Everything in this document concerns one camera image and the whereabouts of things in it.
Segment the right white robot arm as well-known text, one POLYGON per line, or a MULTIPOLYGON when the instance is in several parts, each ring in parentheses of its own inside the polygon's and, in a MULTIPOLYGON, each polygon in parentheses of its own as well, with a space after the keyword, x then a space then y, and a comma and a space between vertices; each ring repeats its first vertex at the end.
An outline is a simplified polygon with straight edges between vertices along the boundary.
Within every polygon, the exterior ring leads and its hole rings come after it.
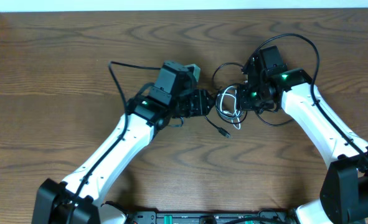
POLYGON ((237 108, 283 110, 307 134, 328 172, 319 198, 295 209, 298 223, 355 223, 368 218, 368 142, 355 134, 302 69, 289 70, 277 46, 256 50, 242 67, 247 83, 237 108))

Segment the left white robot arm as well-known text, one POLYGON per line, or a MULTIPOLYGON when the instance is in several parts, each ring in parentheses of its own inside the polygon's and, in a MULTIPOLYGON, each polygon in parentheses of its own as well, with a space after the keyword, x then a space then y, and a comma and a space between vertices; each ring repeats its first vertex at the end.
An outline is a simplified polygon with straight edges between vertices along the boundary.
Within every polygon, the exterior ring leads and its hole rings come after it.
POLYGON ((61 182, 43 182, 33 223, 125 223, 124 211, 104 202, 115 180, 171 119, 205 116, 214 105, 207 90, 197 87, 197 65, 167 60, 157 71, 154 83, 122 99, 124 113, 116 128, 80 167, 61 182))

